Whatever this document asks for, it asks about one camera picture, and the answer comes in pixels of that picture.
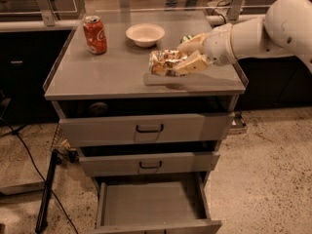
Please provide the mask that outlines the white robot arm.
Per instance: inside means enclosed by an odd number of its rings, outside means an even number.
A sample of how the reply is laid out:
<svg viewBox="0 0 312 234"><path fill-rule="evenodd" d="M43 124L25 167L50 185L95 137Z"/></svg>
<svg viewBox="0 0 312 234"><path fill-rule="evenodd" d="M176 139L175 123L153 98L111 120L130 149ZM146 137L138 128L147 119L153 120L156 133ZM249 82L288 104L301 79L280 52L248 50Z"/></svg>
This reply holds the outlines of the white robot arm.
<svg viewBox="0 0 312 234"><path fill-rule="evenodd" d="M262 19L227 23L201 33L177 49L188 58L174 66L179 75L239 59L295 56L312 72L312 2L277 0Z"/></svg>

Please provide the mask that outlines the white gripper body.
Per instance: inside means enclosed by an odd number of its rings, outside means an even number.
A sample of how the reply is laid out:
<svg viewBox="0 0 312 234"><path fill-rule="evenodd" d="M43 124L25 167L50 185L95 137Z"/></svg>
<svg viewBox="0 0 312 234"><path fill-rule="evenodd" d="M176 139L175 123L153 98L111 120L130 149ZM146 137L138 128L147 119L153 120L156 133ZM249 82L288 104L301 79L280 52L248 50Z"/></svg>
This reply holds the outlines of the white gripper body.
<svg viewBox="0 0 312 234"><path fill-rule="evenodd" d="M204 54L213 64L223 66L236 62L231 43L232 29L233 25L227 23L208 33L203 44Z"/></svg>

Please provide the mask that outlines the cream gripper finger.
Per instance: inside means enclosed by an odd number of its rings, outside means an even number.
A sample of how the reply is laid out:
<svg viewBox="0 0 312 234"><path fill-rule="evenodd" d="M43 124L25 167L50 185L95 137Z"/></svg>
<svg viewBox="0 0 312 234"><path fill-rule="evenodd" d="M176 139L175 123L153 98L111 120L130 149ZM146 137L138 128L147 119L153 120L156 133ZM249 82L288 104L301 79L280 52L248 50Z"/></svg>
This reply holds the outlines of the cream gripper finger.
<svg viewBox="0 0 312 234"><path fill-rule="evenodd" d="M191 39L179 44L176 49L182 53L192 54L194 52L204 53L204 42L208 37L207 33L197 34Z"/></svg>
<svg viewBox="0 0 312 234"><path fill-rule="evenodd" d="M211 60L206 55L196 51L187 57L186 60L175 65L173 71L179 76L201 72L206 70L210 63Z"/></svg>

